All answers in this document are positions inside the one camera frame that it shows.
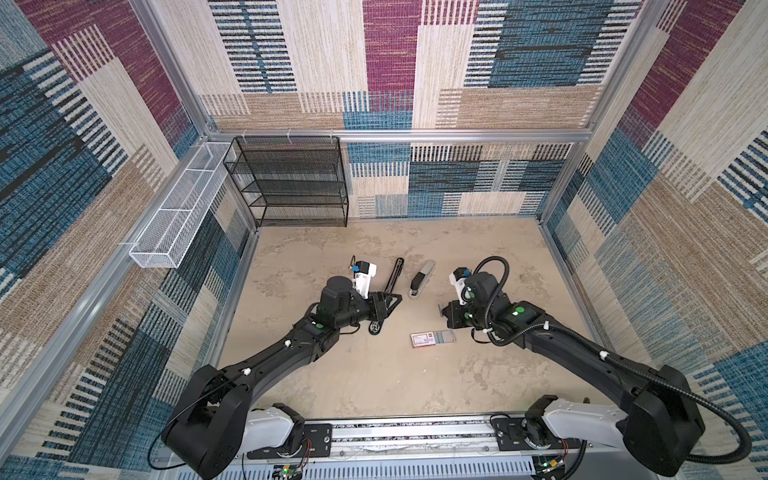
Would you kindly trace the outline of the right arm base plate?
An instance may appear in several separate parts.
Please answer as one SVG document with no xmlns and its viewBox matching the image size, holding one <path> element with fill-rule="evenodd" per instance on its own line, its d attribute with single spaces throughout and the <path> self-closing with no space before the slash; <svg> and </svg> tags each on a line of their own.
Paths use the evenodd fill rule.
<svg viewBox="0 0 768 480">
<path fill-rule="evenodd" d="M 575 438 L 556 437 L 546 427 L 529 427 L 524 417 L 508 414 L 491 414 L 490 426 L 498 449 L 503 452 L 552 450 L 577 451 L 581 441 Z"/>
</svg>

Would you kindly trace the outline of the red white staple box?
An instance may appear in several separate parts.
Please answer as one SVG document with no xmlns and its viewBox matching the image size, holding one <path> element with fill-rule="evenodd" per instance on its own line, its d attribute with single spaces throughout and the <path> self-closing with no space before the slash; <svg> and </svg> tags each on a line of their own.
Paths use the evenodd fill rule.
<svg viewBox="0 0 768 480">
<path fill-rule="evenodd" d="M 410 338 L 413 348 L 430 347 L 437 344 L 434 332 L 413 333 Z"/>
</svg>

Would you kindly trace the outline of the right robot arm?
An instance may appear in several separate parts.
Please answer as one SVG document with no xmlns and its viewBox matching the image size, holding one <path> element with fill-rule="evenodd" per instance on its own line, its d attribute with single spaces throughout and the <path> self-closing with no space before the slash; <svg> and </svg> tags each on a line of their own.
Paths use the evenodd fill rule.
<svg viewBox="0 0 768 480">
<path fill-rule="evenodd" d="M 705 425 L 680 372 L 628 360 L 561 324 L 542 308 L 510 301 L 488 272 L 458 268 L 449 281 L 457 293 L 442 309 L 449 328 L 481 331 L 491 345 L 515 345 L 539 354 L 613 403 L 599 407 L 556 395 L 540 397 L 521 422 L 532 447 L 547 447 L 556 438 L 622 447 L 641 465 L 667 477 L 688 461 Z"/>
</svg>

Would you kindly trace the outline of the black stapler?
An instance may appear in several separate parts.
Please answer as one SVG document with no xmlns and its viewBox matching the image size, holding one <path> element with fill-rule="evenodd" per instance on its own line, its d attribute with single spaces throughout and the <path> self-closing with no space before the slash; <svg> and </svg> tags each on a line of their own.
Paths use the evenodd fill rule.
<svg viewBox="0 0 768 480">
<path fill-rule="evenodd" d="M 404 265 L 405 260 L 402 257 L 397 257 L 384 291 L 372 292 L 369 294 L 369 300 L 373 306 L 373 317 L 370 320 L 368 327 L 368 332 L 371 335 L 378 335 L 381 332 L 385 320 L 403 300 L 403 297 L 400 294 L 394 292 L 394 288 L 403 271 Z M 435 267 L 436 263 L 433 260 L 427 260 L 424 263 L 422 268 L 411 280 L 408 292 L 409 298 L 417 299 L 421 296 Z"/>
</svg>

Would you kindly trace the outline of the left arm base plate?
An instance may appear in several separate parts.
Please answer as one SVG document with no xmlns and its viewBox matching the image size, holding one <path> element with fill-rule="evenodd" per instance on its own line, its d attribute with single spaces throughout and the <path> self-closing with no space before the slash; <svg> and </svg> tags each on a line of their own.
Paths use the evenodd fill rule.
<svg viewBox="0 0 768 480">
<path fill-rule="evenodd" d="M 333 426 L 331 423 L 310 423 L 292 432 L 286 442 L 275 448 L 262 448 L 248 452 L 248 460 L 286 459 L 299 460 L 309 452 L 309 457 L 327 458 L 331 454 Z"/>
</svg>

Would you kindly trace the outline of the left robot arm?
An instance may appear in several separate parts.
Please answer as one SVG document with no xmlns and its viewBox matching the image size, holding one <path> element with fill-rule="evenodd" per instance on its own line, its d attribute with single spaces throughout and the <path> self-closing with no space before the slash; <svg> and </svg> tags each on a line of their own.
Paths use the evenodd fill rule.
<svg viewBox="0 0 768 480">
<path fill-rule="evenodd" d="M 240 455 L 268 449 L 296 454 L 304 418 L 283 403 L 265 409 L 256 401 L 295 370 L 327 353 L 345 327 L 383 322 L 401 303 L 399 294 L 362 295 L 351 279 L 330 278 L 318 302 L 279 341 L 238 363 L 196 370 L 159 435 L 182 463 L 213 479 Z"/>
</svg>

